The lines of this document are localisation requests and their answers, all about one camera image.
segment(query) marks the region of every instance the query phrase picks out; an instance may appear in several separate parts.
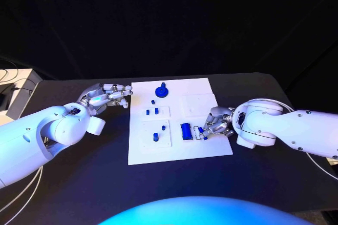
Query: blue cylinder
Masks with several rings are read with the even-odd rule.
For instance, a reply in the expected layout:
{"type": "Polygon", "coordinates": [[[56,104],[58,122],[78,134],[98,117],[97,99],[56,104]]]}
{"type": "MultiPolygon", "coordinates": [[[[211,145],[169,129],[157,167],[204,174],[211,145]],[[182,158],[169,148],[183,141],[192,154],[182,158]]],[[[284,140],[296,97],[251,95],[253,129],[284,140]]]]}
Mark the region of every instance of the blue cylinder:
{"type": "MultiPolygon", "coordinates": [[[[198,130],[199,130],[199,133],[202,134],[202,128],[201,127],[198,128],[198,130]]],[[[204,137],[202,139],[206,140],[208,137],[204,137]]]]}
{"type": "Polygon", "coordinates": [[[180,129],[182,129],[182,137],[183,140],[192,140],[192,131],[191,131],[191,124],[189,123],[183,123],[180,124],[180,129]]]}
{"type": "Polygon", "coordinates": [[[160,87],[156,88],[154,90],[154,95],[159,97],[159,98],[163,98],[167,96],[167,88],[166,88],[166,84],[162,83],[160,87]]]}
{"type": "Polygon", "coordinates": [[[159,134],[153,133],[153,141],[159,141],[159,134]]]}

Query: robotic hand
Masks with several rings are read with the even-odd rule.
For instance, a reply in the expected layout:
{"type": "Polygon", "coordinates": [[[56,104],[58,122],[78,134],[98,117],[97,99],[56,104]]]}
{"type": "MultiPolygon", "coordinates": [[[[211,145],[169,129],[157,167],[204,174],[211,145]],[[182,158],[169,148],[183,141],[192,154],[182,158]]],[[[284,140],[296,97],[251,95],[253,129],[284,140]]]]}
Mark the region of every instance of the robotic hand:
{"type": "Polygon", "coordinates": [[[85,132],[101,134],[105,122],[95,115],[107,106],[127,108],[124,96],[131,94],[131,86],[95,84],[75,103],[49,107],[0,126],[0,188],[53,159],[85,132]]]}
{"type": "Polygon", "coordinates": [[[238,134],[237,144],[254,148],[274,145],[276,137],[296,150],[326,158],[338,158],[338,115],[293,109],[279,101],[254,99],[235,109],[214,107],[204,133],[230,136],[238,134]],[[283,107],[289,113],[282,114],[283,107]]]}

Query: white cable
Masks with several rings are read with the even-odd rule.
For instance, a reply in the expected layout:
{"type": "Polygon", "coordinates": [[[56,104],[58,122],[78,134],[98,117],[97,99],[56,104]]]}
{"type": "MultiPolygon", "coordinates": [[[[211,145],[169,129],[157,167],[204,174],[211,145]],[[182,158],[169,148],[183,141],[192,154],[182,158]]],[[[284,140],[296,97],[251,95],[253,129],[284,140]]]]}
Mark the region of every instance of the white cable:
{"type": "Polygon", "coordinates": [[[22,194],[23,194],[24,191],[26,191],[26,189],[27,189],[29,186],[32,185],[32,183],[33,183],[33,181],[35,181],[35,179],[36,179],[36,177],[37,177],[37,174],[39,174],[40,170],[42,170],[42,168],[37,169],[37,172],[36,172],[36,174],[35,174],[35,177],[33,177],[30,183],[27,184],[26,188],[24,188],[23,191],[19,193],[19,195],[17,195],[16,198],[11,200],[11,202],[0,209],[0,212],[11,205],[11,203],[16,201],[16,199],[22,196],[22,194]]]}
{"type": "Polygon", "coordinates": [[[39,176],[39,180],[37,180],[37,183],[36,183],[36,186],[35,186],[35,190],[33,190],[33,193],[30,195],[30,198],[27,199],[27,202],[24,203],[22,209],[19,210],[19,212],[16,213],[16,215],[13,216],[13,218],[7,221],[7,223],[4,225],[7,225],[10,223],[10,221],[16,218],[16,216],[19,215],[19,213],[22,212],[22,210],[24,209],[32,197],[33,197],[33,194],[36,192],[36,189],[37,189],[37,186],[39,186],[39,183],[40,183],[40,176],[39,176]]]}
{"type": "MultiPolygon", "coordinates": [[[[254,100],[256,100],[256,101],[274,102],[274,103],[280,104],[280,105],[287,109],[289,112],[293,112],[293,111],[295,111],[295,110],[290,108],[289,105],[286,105],[284,103],[282,103],[282,102],[279,102],[279,101],[276,101],[276,100],[258,98],[258,99],[253,99],[251,101],[254,101],[254,100]]],[[[313,161],[315,165],[319,167],[319,169],[321,169],[332,178],[335,178],[335,179],[338,180],[338,177],[335,177],[335,176],[319,166],[319,164],[315,162],[315,160],[313,160],[313,158],[310,157],[309,153],[306,153],[306,155],[308,155],[309,159],[313,161]]]]}

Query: white device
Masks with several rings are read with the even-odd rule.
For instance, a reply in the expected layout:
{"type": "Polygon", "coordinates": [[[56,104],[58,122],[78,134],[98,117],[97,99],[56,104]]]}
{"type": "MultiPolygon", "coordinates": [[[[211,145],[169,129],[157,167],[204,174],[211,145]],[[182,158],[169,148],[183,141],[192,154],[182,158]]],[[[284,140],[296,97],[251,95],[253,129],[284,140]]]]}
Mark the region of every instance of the white device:
{"type": "Polygon", "coordinates": [[[85,135],[100,135],[107,106],[128,107],[131,86],[95,84],[75,103],[53,106],[0,126],[0,188],[27,176],[85,135]]]}
{"type": "Polygon", "coordinates": [[[296,150],[326,158],[338,158],[338,115],[309,110],[293,111],[283,103],[254,99],[235,109],[214,107],[206,118],[202,137],[209,134],[238,134],[238,145],[271,146],[276,137],[296,150]],[[290,113],[282,114],[283,107],[290,113]]]}

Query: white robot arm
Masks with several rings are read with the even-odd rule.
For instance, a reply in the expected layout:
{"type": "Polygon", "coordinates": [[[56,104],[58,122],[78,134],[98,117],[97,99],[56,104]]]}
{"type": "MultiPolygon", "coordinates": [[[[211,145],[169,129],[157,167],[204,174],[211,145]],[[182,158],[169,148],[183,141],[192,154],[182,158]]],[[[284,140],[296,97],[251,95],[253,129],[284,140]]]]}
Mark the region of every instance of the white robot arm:
{"type": "Polygon", "coordinates": [[[206,118],[204,133],[238,134],[238,145],[254,148],[271,146],[276,137],[296,150],[326,158],[338,158],[338,115],[309,110],[293,111],[283,103],[269,99],[254,99],[235,109],[214,107],[206,118]],[[282,114],[283,107],[290,113],[282,114]]]}
{"type": "Polygon", "coordinates": [[[131,86],[95,84],[78,101],[53,106],[0,126],[0,188],[27,176],[85,135],[100,135],[107,106],[128,107],[131,86]]]}

